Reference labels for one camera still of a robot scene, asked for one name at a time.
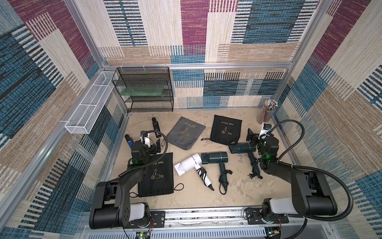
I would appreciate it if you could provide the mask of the black hair dryer bag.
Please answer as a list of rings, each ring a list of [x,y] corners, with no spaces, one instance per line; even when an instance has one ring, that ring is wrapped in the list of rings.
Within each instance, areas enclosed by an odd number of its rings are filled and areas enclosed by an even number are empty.
[[[224,116],[214,116],[210,137],[202,140],[210,140],[223,145],[236,145],[241,135],[241,119],[233,119]]]

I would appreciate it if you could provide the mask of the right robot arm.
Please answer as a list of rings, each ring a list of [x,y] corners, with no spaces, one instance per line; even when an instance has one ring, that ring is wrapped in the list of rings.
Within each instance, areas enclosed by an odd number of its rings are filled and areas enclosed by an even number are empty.
[[[291,185],[291,197],[265,199],[260,215],[263,221],[273,222],[284,214],[298,216],[334,216],[337,205],[325,175],[315,170],[297,169],[278,162],[279,140],[270,136],[247,132],[246,140],[256,147],[257,162],[264,173],[278,177]]]

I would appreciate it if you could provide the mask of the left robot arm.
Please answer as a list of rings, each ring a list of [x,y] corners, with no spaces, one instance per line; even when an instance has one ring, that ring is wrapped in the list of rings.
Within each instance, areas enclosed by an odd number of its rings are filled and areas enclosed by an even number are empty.
[[[156,160],[151,159],[151,149],[136,141],[131,146],[131,161],[127,169],[116,178],[96,185],[89,217],[91,229],[126,228],[130,223],[149,224],[151,216],[147,203],[130,203],[130,190],[143,181],[145,169],[160,161],[167,152]]]

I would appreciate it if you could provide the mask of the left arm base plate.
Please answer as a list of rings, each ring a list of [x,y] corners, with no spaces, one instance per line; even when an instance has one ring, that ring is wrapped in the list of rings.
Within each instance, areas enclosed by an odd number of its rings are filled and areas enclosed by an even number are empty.
[[[166,219],[165,211],[151,211],[148,218],[143,218],[140,220],[131,221],[128,223],[125,229],[148,229],[153,228],[164,228]]]

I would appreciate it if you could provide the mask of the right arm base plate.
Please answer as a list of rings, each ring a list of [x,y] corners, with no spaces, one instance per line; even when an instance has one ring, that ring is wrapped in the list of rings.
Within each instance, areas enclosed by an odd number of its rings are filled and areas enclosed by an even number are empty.
[[[265,225],[265,224],[288,224],[289,219],[286,214],[272,214],[262,212],[260,207],[245,208],[243,218],[249,225]]]

